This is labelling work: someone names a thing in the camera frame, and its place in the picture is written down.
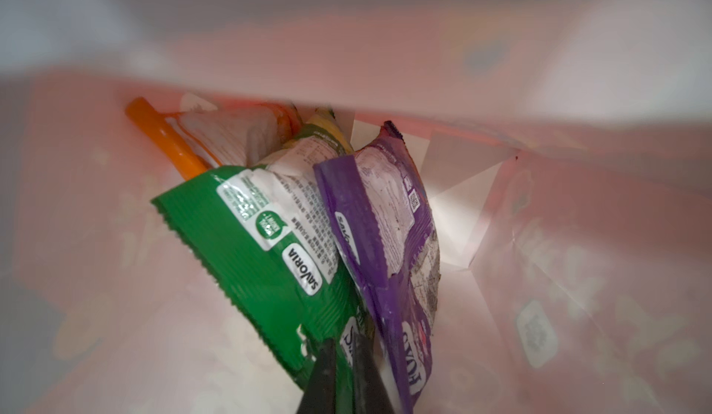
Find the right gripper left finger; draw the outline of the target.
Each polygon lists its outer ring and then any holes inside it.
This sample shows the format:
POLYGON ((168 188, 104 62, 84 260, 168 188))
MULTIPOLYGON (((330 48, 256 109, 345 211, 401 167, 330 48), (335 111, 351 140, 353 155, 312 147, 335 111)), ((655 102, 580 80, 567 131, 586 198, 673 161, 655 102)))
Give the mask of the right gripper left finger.
POLYGON ((324 341, 296 414, 335 414, 337 351, 333 339, 324 341))

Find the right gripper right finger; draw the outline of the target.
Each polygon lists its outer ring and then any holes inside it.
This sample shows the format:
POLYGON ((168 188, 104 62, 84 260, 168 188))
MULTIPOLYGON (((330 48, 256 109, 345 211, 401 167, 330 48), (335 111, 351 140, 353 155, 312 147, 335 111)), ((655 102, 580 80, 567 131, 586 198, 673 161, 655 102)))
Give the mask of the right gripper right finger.
POLYGON ((373 349, 367 338, 356 332, 352 349, 353 412, 355 414, 394 414, 394 408, 376 367, 373 349))

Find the green mango tea candy packet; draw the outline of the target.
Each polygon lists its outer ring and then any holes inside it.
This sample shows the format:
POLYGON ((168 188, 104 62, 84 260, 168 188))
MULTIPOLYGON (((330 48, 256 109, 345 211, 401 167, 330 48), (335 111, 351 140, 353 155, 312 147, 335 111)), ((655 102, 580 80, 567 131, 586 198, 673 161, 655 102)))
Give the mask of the green mango tea candy packet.
POLYGON ((255 167, 218 167, 153 200, 298 386, 334 342, 339 413, 353 410, 353 338, 373 329, 313 169, 351 151, 333 111, 319 108, 255 167))

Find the purple snack packet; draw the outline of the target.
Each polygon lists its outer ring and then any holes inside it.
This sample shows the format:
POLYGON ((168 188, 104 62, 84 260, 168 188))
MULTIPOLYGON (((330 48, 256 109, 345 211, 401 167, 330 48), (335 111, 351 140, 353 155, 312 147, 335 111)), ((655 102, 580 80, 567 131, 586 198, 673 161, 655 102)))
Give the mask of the purple snack packet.
POLYGON ((402 133, 385 122, 365 147, 314 168, 339 254, 389 359, 403 412, 433 367, 441 252, 425 186, 402 133))

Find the red paper gift bag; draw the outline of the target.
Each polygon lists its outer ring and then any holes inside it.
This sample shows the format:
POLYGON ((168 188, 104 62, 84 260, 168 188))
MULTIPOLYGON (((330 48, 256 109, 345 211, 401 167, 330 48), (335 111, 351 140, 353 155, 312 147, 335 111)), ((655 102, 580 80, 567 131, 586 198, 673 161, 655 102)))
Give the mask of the red paper gift bag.
POLYGON ((291 413, 125 116, 402 132, 441 242, 420 413, 711 410, 711 0, 1 0, 1 410, 291 413))

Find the orange snack packet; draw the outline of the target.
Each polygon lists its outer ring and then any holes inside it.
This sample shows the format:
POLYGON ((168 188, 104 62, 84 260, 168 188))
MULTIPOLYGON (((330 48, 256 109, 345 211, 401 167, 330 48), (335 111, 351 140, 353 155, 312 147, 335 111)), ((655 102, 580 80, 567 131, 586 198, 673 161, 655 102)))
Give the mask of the orange snack packet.
POLYGON ((125 114, 184 180, 225 165, 252 167, 282 148, 303 126, 295 106, 274 102, 161 113, 139 97, 126 106, 125 114))

